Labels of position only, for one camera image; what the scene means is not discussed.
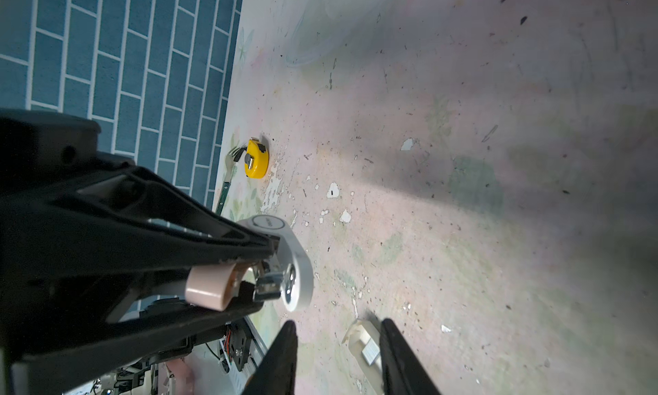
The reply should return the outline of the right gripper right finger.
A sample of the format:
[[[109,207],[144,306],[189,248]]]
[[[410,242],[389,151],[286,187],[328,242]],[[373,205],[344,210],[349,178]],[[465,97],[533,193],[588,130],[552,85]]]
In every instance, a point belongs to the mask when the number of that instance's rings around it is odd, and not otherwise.
[[[61,394],[187,338],[255,314],[261,303],[243,286],[224,311],[179,304],[129,321],[107,323],[89,314],[34,317],[10,338],[10,393]]]

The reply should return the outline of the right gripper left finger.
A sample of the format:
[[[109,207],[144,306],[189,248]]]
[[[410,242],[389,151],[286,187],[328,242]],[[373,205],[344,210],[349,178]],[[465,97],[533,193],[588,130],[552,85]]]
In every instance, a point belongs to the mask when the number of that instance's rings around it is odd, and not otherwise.
[[[75,116],[2,110],[2,280],[150,273],[273,255],[269,237],[100,151],[100,132]]]

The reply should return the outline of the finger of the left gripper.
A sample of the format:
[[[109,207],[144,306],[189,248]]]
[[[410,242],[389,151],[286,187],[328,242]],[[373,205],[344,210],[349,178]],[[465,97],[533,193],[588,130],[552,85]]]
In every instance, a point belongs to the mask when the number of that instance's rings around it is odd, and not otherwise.
[[[296,323],[286,321],[242,395],[293,395],[296,386]]]
[[[387,395],[441,395],[393,320],[381,323],[383,392]]]

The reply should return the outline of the cardboard staple tray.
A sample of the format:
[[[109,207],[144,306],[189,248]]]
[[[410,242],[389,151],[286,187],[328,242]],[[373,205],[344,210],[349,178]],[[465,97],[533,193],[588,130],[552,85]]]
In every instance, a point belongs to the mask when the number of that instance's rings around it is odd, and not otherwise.
[[[375,394],[384,393],[380,332],[370,321],[355,320],[348,328],[343,344],[356,360]]]

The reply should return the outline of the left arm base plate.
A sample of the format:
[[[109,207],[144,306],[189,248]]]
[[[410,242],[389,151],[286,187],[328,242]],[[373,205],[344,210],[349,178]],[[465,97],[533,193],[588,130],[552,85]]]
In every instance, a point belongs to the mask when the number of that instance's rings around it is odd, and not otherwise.
[[[230,370],[245,374],[253,374],[267,352],[267,346],[248,317],[226,326],[222,345]]]

